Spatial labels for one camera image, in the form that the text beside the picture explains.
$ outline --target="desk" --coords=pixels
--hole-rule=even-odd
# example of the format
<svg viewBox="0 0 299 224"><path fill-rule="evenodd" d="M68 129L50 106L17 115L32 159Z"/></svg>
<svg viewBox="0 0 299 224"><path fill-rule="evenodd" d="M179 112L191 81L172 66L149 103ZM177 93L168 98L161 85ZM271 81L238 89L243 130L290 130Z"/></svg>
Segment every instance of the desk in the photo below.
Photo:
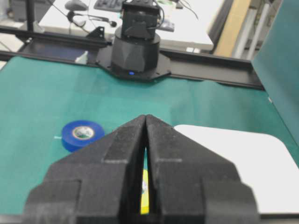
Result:
<svg viewBox="0 0 299 224"><path fill-rule="evenodd" d="M15 57L0 71L0 214L22 212L50 164L69 154L59 137L70 121L102 124L105 133L139 116L166 123L266 133L299 164L299 148L264 91L211 81L119 80L99 68Z"/></svg>
<svg viewBox="0 0 299 224"><path fill-rule="evenodd" d="M68 10L66 10L64 7L67 1L68 0L56 0L54 4L65 14L67 14ZM89 0L83 0L83 2L85 2L88 5ZM89 7L90 15L108 17L110 18L110 20L116 21L118 26L122 24L122 20L119 18L119 14L94 9L93 6L95 2L96 0L91 0L91 4ZM213 18L215 18L215 14L218 13L222 4L223 0L217 0L216 5L210 5L212 9L215 9L215 12L209 17L209 20L213 20ZM202 8L200 8L198 3L194 4L194 8L199 8L200 11L203 10ZM199 21L196 20L195 16L189 10L185 8L181 10L175 10L171 21L175 23L174 32L157 30L157 34L159 34L161 37L161 47L183 51L185 51L188 47L204 50L211 50L213 48L213 43L206 33L206 30L209 29L207 23L204 23L204 25L202 25L201 19ZM70 26L68 20L54 7L51 7L48 10L48 12L39 24L48 32L69 34L69 28L71 27L70 30L72 35L86 35L86 32L76 27L74 24ZM108 23L94 21L94 24L96 26L105 27L105 37L108 40L114 36L116 28L110 27ZM87 16L86 25L84 26L84 28L88 31L92 31L94 29L94 25L88 20Z"/></svg>

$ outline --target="cable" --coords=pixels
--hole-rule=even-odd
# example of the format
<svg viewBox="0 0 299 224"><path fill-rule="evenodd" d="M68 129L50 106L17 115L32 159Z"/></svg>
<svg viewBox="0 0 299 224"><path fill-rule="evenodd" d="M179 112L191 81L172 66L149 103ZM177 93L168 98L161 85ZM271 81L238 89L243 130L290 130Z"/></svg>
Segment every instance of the cable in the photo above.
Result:
<svg viewBox="0 0 299 224"><path fill-rule="evenodd" d="M164 23L164 19L165 19L165 12L164 12L164 9L157 3L156 0L153 0L153 1L154 1L154 3L160 8L160 10L162 11L162 13L163 13L163 17L162 17L161 22L160 22L157 26L155 26L155 27L149 27L149 28L147 28L147 29L157 29L157 28L161 27L162 24Z"/></svg>
<svg viewBox="0 0 299 224"><path fill-rule="evenodd" d="M182 2L182 0L179 0L179 2L180 2L185 8L187 8L187 9L189 9L191 12L193 12L193 14L195 15L196 19L199 20L199 18L198 18L198 16L197 16L196 12L194 12L191 8L189 8L188 6L186 6L186 5Z"/></svg>
<svg viewBox="0 0 299 224"><path fill-rule="evenodd" d="M5 47L8 51L12 52L12 50L7 46L5 45L2 41L0 41L0 44Z"/></svg>
<svg viewBox="0 0 299 224"><path fill-rule="evenodd" d="M51 2L50 0L46 0L46 1L47 1L51 6L53 6L54 8L56 8L62 15L64 15L66 18L68 18L67 15L63 13L63 11L61 11L57 6L55 6L55 5L53 4L53 2ZM73 21L72 23L74 23L77 27L80 27L84 32L90 34L86 29L84 29L83 27L79 26L79 25L78 25L77 23L75 23L74 21Z"/></svg>
<svg viewBox="0 0 299 224"><path fill-rule="evenodd" d="M87 16L88 16L89 21L93 24L94 28L96 29L97 26L96 26L96 25L94 24L94 22L90 19L90 14L89 14L89 9L90 9L91 1L92 1L92 0L89 0L89 3L88 3Z"/></svg>
<svg viewBox="0 0 299 224"><path fill-rule="evenodd" d="M191 7L191 5L190 5L190 3L189 2L187 2L187 0L183 0L190 8L192 8Z"/></svg>

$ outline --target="green panel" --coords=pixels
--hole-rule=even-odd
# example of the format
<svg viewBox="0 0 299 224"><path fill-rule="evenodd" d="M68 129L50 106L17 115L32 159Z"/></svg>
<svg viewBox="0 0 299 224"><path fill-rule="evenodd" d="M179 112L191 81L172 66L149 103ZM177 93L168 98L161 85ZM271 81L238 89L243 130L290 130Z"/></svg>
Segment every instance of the green panel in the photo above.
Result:
<svg viewBox="0 0 299 224"><path fill-rule="evenodd" d="M22 212L29 190L68 154L59 137L78 119L106 133L140 114L173 126L267 133L299 164L298 147L264 91L174 78L124 81L97 68L15 57L0 72L0 105L0 214Z"/></svg>
<svg viewBox="0 0 299 224"><path fill-rule="evenodd" d="M299 144L299 0L284 0L253 66Z"/></svg>

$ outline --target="metal frame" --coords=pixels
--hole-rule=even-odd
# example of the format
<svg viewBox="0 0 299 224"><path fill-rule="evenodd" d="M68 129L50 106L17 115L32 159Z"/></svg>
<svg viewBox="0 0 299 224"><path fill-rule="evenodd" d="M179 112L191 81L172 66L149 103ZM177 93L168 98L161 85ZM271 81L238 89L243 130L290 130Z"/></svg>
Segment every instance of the metal frame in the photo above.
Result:
<svg viewBox="0 0 299 224"><path fill-rule="evenodd" d="M8 61L14 56L22 56L38 60L75 64L73 58L45 55L36 50L34 51L33 49L37 48L34 47L34 45L38 43L39 45L48 46L48 48L50 48L49 42L51 42L52 46L54 42L57 42L59 43L61 51L66 51L67 49L64 49L64 46L68 46L68 48L77 49L78 52L80 51L79 49L82 48L89 49L90 51L98 51L99 48L111 45L111 42L106 40L90 37L78 37L49 32L42 34L35 33L33 31L33 0L26 0L26 9L28 17L27 31L0 26L0 33L16 35L24 41L25 46L19 52L0 51L0 60ZM235 60L207 54L193 54L169 49L161 49L160 52L171 60L171 77L191 80L213 80L221 84L264 90L250 61ZM87 66L98 67L95 58L91 57Z"/></svg>

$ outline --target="white desk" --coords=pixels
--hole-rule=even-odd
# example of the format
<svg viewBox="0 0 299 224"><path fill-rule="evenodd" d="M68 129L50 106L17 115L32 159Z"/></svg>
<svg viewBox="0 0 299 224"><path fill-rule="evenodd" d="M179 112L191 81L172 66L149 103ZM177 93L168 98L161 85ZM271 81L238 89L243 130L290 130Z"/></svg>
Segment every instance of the white desk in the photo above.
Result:
<svg viewBox="0 0 299 224"><path fill-rule="evenodd" d="M68 13L68 10L65 9L64 5L68 0L56 0L54 4L62 10L65 14ZM82 0L84 3L88 5L89 0ZM192 0L189 2L193 3L193 9L199 8L199 11L202 11L203 7L206 5L204 3L205 0ZM108 11L96 10L93 8L96 0L91 0L89 7L90 15L97 15L102 17L108 17L110 20L116 21L118 26L122 24L122 20L119 18L119 14L112 13ZM216 3L216 12L219 11L223 4L223 0L214 0ZM177 49L177 50L186 50L186 48L198 48L211 50L213 48L213 43L209 36L206 33L207 23L202 25L202 19L198 21L195 16L187 9L179 9L173 12L173 16L171 18L172 22L175 23L175 31L174 32L166 32L162 30L157 30L157 33L161 37L161 47ZM54 7L51 7L43 19L40 21L40 26L45 28L48 32L61 33L61 34L69 34L70 24L68 20ZM106 22L94 21L94 24L97 26L105 27L105 38L108 40L111 39L115 33L116 28L110 27L110 25ZM86 16L86 24L84 29L88 31L92 31L94 29L94 25L88 20ZM74 24L71 25L71 34L85 36L86 32L82 29L76 27Z"/></svg>
<svg viewBox="0 0 299 224"><path fill-rule="evenodd" d="M179 125L175 129L233 162L262 214L299 213L299 169L279 139L260 133Z"/></svg>

